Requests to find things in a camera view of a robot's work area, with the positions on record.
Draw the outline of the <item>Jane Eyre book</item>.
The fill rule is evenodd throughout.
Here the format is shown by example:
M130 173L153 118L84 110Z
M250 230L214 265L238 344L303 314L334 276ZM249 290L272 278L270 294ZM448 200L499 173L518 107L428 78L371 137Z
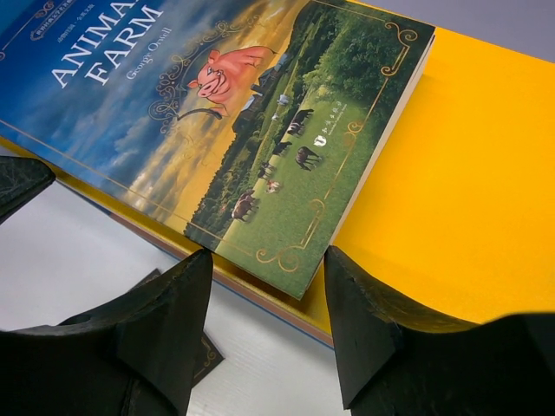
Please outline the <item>Jane Eyre book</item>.
M420 81L420 79L422 77L424 68L426 67L426 64L428 63L428 57L429 57L430 51L431 51L431 49L434 45L434 41L435 41L435 35L432 35L424 53L423 53L422 58L418 61L418 64L417 64L413 74L411 75L410 79L408 80L408 85L404 89L400 100L398 101L397 105L395 106L395 110L392 114L392 117L389 120L388 125L386 126L386 129L385 129L384 134L382 136L382 138L385 141L388 140L389 135L393 131L393 128L395 127L397 121L399 120L399 118L402 114L402 111L406 107L409 98L412 96L418 82Z

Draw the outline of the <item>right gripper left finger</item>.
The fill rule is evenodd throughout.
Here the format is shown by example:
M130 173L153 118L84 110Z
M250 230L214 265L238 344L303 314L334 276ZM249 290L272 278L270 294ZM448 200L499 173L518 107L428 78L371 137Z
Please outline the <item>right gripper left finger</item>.
M185 414L212 271L198 250L59 324L3 331L2 414Z

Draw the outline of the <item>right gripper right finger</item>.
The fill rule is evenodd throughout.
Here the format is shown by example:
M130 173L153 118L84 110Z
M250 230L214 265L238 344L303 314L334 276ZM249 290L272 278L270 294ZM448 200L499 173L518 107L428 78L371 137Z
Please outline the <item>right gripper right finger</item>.
M324 282L351 414L553 414L552 313L462 320L371 276L335 246L324 256Z

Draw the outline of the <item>Animal Farm book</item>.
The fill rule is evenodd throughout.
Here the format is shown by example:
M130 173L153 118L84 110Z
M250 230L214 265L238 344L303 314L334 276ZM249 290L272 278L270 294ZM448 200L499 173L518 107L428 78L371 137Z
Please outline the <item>Animal Farm book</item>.
M4 1L1 135L298 299L432 35L352 1Z

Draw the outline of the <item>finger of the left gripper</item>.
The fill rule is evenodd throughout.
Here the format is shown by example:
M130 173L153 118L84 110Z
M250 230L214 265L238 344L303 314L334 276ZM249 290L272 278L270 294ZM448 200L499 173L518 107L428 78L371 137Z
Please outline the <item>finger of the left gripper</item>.
M52 169L39 159L1 157L1 223L56 180Z

